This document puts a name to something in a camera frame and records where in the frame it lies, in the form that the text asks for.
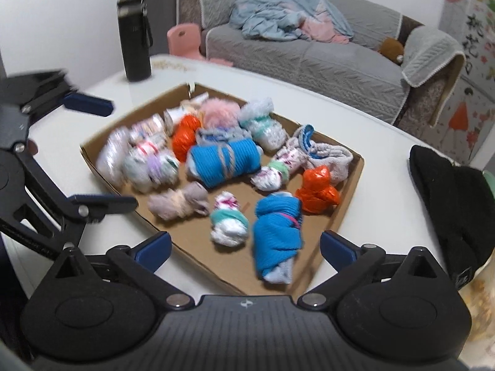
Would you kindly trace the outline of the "beige grey sock bundle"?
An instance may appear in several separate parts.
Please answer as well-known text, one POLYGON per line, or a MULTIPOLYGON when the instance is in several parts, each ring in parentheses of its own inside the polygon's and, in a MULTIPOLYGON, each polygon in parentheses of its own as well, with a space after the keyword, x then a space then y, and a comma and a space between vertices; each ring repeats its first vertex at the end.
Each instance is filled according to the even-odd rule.
POLYGON ((210 213, 208 191, 200 183, 193 182, 182 189, 150 195, 148 210, 164 221, 186 219, 192 215, 206 216, 210 213))

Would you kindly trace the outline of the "pale lavender sock bundle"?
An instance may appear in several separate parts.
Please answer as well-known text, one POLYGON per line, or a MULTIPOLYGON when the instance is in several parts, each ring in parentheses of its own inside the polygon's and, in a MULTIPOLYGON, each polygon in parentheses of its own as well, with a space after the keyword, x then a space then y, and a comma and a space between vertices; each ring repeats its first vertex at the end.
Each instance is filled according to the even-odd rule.
POLYGON ((179 181, 179 160, 169 149, 145 158, 131 153, 123 160, 122 171, 131 186, 142 194, 162 186, 173 186, 179 181))

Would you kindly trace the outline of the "clear plastic bag bundle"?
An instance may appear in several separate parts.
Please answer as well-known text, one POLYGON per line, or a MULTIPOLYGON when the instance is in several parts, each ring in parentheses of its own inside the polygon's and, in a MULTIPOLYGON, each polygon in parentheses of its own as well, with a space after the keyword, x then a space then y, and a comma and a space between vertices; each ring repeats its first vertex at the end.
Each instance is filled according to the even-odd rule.
POLYGON ((130 131, 126 126, 121 126, 110 133, 98 155, 97 171, 115 188, 123 185, 123 161, 130 149, 130 131))

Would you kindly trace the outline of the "light blue blanket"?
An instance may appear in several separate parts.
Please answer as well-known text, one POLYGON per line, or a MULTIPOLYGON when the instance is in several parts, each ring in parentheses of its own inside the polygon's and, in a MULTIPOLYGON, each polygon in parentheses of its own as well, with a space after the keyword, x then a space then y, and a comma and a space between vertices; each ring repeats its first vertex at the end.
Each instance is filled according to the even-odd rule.
POLYGON ((289 42, 296 39, 349 43, 354 32, 328 0, 237 0, 229 25, 245 39, 289 42))

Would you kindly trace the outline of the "brown cardboard box tray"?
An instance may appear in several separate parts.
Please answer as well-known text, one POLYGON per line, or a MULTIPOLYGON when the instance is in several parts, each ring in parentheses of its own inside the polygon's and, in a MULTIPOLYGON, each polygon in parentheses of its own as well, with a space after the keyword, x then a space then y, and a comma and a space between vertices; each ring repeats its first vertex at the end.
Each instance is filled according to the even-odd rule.
POLYGON ((94 175, 231 292, 301 296, 363 158, 330 137, 204 85, 131 111, 81 148, 94 175))

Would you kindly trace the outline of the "pastel striped bundle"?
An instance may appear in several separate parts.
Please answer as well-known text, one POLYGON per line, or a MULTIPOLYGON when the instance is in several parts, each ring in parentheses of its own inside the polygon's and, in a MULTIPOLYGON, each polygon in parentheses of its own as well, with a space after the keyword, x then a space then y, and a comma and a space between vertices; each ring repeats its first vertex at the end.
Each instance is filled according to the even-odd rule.
POLYGON ((134 123, 130 128, 129 140, 132 146, 136 146, 156 134, 161 135, 167 143, 168 136, 165 132, 165 122, 159 114, 153 114, 147 119, 134 123))

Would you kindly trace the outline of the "white teal small sock bundle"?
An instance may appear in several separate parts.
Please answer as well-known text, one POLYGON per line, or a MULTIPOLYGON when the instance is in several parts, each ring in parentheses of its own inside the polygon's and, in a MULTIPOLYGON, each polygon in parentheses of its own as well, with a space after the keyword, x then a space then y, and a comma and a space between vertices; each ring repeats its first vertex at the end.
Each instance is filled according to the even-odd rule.
POLYGON ((249 222, 234 194, 222 191, 215 197, 210 220, 213 243, 228 248, 237 248, 246 243, 249 222))

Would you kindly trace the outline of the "white purple floral sock bundle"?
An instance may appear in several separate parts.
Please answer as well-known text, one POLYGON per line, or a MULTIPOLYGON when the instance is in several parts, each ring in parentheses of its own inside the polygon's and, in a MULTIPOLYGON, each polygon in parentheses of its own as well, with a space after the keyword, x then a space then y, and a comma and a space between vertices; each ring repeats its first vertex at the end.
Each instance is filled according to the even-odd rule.
POLYGON ((251 183, 262 192, 279 191, 306 160, 307 154, 300 148, 284 147, 272 157, 267 165, 261 167, 260 171, 251 178, 251 183))

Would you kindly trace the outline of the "grey blue sock bundle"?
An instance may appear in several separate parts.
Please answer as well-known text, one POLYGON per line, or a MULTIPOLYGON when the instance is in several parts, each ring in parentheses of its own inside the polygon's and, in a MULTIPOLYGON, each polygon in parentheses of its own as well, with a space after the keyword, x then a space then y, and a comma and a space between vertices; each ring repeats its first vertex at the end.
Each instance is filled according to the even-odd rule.
POLYGON ((331 184, 336 185, 345 181, 353 160, 352 153, 340 145, 313 141, 314 132, 313 126, 307 124, 300 126, 293 134, 296 139, 296 147, 304 153, 303 169, 325 166, 330 171, 331 184))

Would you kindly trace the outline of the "orange plastic bag bundle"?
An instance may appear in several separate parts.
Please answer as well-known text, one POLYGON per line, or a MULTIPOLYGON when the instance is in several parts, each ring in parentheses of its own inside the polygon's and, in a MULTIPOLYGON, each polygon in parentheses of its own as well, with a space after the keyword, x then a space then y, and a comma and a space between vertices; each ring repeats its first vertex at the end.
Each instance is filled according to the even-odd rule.
POLYGON ((172 137, 172 151, 176 158, 184 163, 187 153, 196 145, 196 131, 201 128, 201 120, 192 114, 182 118, 172 137))

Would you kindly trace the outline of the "blue sock bundle pink band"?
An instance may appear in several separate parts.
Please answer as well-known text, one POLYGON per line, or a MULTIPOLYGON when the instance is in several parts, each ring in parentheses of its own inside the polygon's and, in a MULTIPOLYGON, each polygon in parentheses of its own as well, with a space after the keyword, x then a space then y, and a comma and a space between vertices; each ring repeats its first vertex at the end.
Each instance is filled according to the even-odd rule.
POLYGON ((288 192, 273 193, 258 201, 255 216, 253 258, 258 277, 269 284, 290 285, 303 246, 301 201, 288 192))

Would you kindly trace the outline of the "brown plush toy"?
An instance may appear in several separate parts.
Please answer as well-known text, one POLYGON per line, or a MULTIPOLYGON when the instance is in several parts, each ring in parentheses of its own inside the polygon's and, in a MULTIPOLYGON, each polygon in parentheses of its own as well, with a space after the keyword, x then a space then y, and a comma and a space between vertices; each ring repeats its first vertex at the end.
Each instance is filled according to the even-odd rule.
POLYGON ((403 63, 404 47, 397 39, 384 39, 378 52, 396 65, 401 65, 403 63))

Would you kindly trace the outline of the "pink fluffy pompom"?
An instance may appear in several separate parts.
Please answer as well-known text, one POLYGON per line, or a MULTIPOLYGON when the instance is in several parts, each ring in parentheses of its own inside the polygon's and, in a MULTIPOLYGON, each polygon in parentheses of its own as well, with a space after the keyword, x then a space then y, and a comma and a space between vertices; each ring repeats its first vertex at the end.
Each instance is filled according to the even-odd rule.
POLYGON ((202 125, 205 129, 238 126, 240 110, 241 107, 232 100, 208 99, 200 107, 202 125))

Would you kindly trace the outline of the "blue ribbed sock bundle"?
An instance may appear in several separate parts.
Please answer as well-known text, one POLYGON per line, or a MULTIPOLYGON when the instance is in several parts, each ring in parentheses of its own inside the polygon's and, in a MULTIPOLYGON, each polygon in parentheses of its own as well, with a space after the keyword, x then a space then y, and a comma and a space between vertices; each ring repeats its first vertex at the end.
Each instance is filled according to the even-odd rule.
POLYGON ((213 189, 258 171, 263 154, 263 149, 250 138, 210 146, 194 145, 187 153, 185 171, 208 189, 213 189))

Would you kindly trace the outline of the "black thermos bottle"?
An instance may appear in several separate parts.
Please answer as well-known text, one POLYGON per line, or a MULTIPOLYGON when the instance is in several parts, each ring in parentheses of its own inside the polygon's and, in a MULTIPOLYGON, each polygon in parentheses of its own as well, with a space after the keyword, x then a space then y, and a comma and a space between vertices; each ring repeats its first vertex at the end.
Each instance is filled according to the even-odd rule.
POLYGON ((145 0, 121 0, 117 4, 118 30, 124 70, 129 82, 151 76, 149 50, 153 36, 145 0))

